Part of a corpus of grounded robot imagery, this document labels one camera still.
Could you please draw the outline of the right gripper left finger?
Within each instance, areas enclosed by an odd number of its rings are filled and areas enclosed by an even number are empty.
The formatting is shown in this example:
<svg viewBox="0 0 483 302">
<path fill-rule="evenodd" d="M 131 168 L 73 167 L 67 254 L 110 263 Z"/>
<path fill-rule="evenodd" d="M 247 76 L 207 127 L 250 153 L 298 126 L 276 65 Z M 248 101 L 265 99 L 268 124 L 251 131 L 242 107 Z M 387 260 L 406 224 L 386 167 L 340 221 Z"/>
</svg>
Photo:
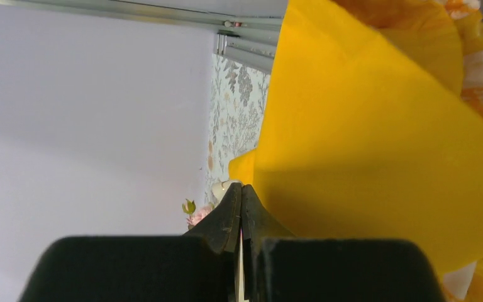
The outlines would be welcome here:
<svg viewBox="0 0 483 302">
<path fill-rule="evenodd" d="M 230 184 L 219 204 L 196 226 L 183 234 L 198 237 L 213 253 L 213 281 L 218 284 L 218 301 L 239 301 L 239 262 L 242 185 Z"/>
</svg>

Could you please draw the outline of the pink fake flower bouquet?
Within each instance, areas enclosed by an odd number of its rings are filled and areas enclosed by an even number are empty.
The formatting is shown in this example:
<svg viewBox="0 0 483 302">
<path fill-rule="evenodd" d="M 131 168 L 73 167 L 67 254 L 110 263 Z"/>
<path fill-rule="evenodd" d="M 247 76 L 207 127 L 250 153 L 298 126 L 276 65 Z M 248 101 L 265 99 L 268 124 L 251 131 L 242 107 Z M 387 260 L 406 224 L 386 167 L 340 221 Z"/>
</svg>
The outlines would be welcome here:
<svg viewBox="0 0 483 302">
<path fill-rule="evenodd" d="M 208 203 L 207 205 L 198 208 L 194 200 L 186 199 L 186 202 L 182 204 L 182 210 L 187 215 L 187 229 L 191 230 L 192 228 L 194 228 L 214 209 L 215 205 L 213 203 Z"/>
</svg>

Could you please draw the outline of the cream ribbon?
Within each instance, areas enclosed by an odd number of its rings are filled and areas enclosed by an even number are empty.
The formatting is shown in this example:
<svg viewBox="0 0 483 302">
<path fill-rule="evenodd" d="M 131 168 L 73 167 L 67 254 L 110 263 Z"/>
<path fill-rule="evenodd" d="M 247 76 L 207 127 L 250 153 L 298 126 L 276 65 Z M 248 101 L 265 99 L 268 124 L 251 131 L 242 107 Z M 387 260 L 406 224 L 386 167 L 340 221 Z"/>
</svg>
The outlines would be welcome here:
<svg viewBox="0 0 483 302">
<path fill-rule="evenodd" d="M 230 186 L 232 184 L 242 184 L 241 181 L 239 180 L 227 180 L 227 181 L 221 181 L 213 184 L 211 186 L 211 192 L 214 198 L 217 200 L 217 202 L 221 202 L 223 197 L 225 196 L 226 192 L 229 190 Z"/>
</svg>

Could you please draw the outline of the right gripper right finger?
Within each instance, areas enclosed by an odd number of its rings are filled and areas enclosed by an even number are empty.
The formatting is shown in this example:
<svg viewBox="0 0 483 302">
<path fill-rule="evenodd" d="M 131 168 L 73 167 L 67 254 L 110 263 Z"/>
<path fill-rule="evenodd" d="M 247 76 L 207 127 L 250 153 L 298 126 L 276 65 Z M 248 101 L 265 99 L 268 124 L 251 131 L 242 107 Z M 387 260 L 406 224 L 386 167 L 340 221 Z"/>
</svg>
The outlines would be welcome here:
<svg viewBox="0 0 483 302">
<path fill-rule="evenodd" d="M 261 203 L 254 188 L 241 189 L 241 237 L 245 293 L 249 301 L 273 301 L 275 244 L 293 234 L 279 223 Z"/>
</svg>

